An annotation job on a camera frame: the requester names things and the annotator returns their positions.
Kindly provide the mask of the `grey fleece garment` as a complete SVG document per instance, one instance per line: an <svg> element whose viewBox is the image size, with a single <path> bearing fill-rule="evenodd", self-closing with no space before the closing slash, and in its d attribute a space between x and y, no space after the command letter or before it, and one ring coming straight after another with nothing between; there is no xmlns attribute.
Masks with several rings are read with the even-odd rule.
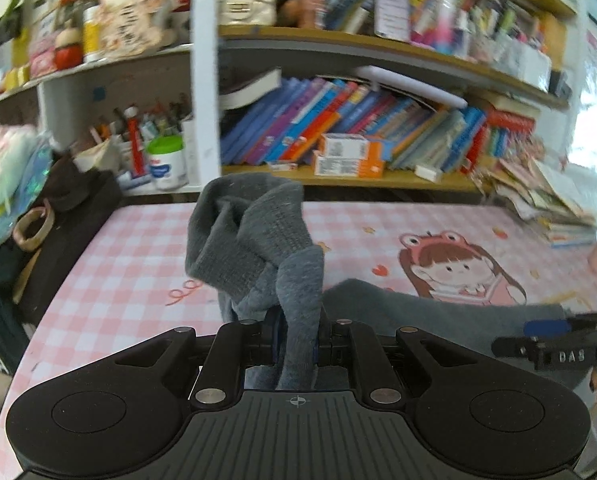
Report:
<svg viewBox="0 0 597 480"><path fill-rule="evenodd" d="M349 385L341 367L314 363L319 324L349 318L392 336L413 325L488 356L498 336L520 337L531 321L563 321L559 304L477 307L388 292L349 278L323 286L325 253L303 219L299 182L271 174L228 174L210 182L188 224L190 278L218 291L222 319L260 321L280 308L278 362L245 373L256 390L338 390Z"/></svg>

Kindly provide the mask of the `stack of papers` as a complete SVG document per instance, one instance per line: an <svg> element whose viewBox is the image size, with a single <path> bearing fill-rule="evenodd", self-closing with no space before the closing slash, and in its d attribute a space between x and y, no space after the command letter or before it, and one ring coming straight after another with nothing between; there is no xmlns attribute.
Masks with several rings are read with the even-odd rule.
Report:
<svg viewBox="0 0 597 480"><path fill-rule="evenodd" d="M483 177L523 226L549 246L590 245L597 240L597 208L570 177L545 162L530 158L523 166L499 159Z"/></svg>

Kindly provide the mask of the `orange white box lower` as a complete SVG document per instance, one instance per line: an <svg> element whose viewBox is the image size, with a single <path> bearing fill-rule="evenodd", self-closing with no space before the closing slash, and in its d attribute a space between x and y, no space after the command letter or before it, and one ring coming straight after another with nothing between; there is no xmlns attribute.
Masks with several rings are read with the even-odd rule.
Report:
<svg viewBox="0 0 597 480"><path fill-rule="evenodd" d="M380 159L353 159L325 156L320 151L313 155L313 169L317 177L344 177L378 179L382 177L385 162Z"/></svg>

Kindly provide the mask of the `orange white box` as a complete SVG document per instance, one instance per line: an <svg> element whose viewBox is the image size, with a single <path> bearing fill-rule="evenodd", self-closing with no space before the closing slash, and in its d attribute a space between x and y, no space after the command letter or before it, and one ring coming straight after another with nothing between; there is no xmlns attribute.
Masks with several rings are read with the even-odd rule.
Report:
<svg viewBox="0 0 597 480"><path fill-rule="evenodd" d="M326 157L387 162L392 156L393 143L355 133L325 133L319 140L318 151Z"/></svg>
<svg viewBox="0 0 597 480"><path fill-rule="evenodd" d="M317 177L344 177L378 179L382 177L385 162L380 159L353 159L325 156L320 151L313 155L313 169Z"/></svg>

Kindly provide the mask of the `small white eraser box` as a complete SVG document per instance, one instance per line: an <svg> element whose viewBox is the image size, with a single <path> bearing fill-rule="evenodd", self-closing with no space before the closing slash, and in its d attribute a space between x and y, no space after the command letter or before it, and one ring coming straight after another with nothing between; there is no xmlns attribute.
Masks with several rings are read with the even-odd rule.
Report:
<svg viewBox="0 0 597 480"><path fill-rule="evenodd" d="M417 165L415 175L425 181L440 183L443 179L443 171L439 168L429 165Z"/></svg>

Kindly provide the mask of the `orange white box upper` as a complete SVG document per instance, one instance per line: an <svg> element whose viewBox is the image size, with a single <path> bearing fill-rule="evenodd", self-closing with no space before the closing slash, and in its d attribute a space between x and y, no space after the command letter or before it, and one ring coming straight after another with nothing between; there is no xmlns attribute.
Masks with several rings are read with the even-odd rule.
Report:
<svg viewBox="0 0 597 480"><path fill-rule="evenodd" d="M326 157L387 162L392 156L393 143L355 133L325 133L319 140L318 151Z"/></svg>

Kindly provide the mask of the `white green lidded jar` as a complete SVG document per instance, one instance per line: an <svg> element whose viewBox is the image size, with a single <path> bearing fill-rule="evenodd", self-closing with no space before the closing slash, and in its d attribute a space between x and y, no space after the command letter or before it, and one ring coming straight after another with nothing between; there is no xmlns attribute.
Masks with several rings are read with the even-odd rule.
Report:
<svg viewBox="0 0 597 480"><path fill-rule="evenodd" d="M187 182L184 140L181 136L159 136L146 148L149 173L160 191L181 188Z"/></svg>

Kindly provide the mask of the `row of colourful books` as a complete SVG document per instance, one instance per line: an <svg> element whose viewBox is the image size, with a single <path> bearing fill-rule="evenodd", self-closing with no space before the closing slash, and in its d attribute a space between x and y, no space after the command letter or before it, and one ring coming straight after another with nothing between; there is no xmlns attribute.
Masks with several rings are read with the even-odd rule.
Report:
<svg viewBox="0 0 597 480"><path fill-rule="evenodd" d="M483 155L525 155L536 107L498 93L469 93L463 110L358 79L285 78L271 70L224 92L220 161L225 166L293 170L312 165L325 133L355 133L393 143L384 171L472 171Z"/></svg>

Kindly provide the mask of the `red tassel ornament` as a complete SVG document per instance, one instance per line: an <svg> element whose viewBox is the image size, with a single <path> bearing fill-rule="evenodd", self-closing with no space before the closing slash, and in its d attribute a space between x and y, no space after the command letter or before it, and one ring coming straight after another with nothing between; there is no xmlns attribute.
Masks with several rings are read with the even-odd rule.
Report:
<svg viewBox="0 0 597 480"><path fill-rule="evenodd" d="M141 138L138 119L138 108L135 105L128 106L124 110L127 122L127 130L131 147L132 173L136 177L143 177L146 174L141 148Z"/></svg>

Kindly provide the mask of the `black bag with items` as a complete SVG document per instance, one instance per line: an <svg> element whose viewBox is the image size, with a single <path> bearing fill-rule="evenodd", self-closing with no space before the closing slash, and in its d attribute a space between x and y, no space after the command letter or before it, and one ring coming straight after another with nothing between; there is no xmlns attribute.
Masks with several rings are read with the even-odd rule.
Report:
<svg viewBox="0 0 597 480"><path fill-rule="evenodd" d="M73 266L123 197L110 170L58 160L20 226L0 245L0 368L13 374Z"/></svg>

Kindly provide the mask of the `white paper roll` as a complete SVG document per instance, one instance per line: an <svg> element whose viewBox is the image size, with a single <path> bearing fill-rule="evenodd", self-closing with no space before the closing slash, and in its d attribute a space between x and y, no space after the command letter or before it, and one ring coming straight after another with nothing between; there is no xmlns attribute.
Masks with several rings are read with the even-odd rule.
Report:
<svg viewBox="0 0 597 480"><path fill-rule="evenodd" d="M463 110L468 106L468 102L461 96L456 96L454 93L432 86L432 84L427 84L426 82L386 70L385 68L367 65L356 67L354 73L361 78L369 80L372 84L384 84L384 86L409 92L439 104L458 108L458 110Z"/></svg>

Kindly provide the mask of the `wooden bookshelf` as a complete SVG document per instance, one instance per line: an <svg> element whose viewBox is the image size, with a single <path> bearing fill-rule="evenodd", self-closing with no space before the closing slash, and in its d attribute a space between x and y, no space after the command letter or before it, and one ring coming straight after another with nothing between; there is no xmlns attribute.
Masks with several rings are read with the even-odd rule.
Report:
<svg viewBox="0 0 597 480"><path fill-rule="evenodd" d="M579 0L219 0L219 58L258 96L221 126L225 171L468 191L531 176L570 104Z"/></svg>

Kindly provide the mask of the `lucky cat figurine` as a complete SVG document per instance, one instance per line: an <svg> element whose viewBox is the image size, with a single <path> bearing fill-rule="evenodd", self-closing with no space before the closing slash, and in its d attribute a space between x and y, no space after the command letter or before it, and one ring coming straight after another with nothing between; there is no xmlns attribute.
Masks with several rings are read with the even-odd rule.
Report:
<svg viewBox="0 0 597 480"><path fill-rule="evenodd" d="M154 51L163 29L153 17L165 0L99 0L101 48L106 58L131 58Z"/></svg>

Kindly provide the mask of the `white shelf post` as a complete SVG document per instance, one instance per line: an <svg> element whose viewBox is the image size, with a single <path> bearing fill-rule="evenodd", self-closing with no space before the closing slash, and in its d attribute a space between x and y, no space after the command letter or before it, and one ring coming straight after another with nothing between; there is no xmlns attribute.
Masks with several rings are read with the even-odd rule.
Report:
<svg viewBox="0 0 597 480"><path fill-rule="evenodd" d="M196 173L200 186L220 176L218 2L192 0L191 7L191 82Z"/></svg>

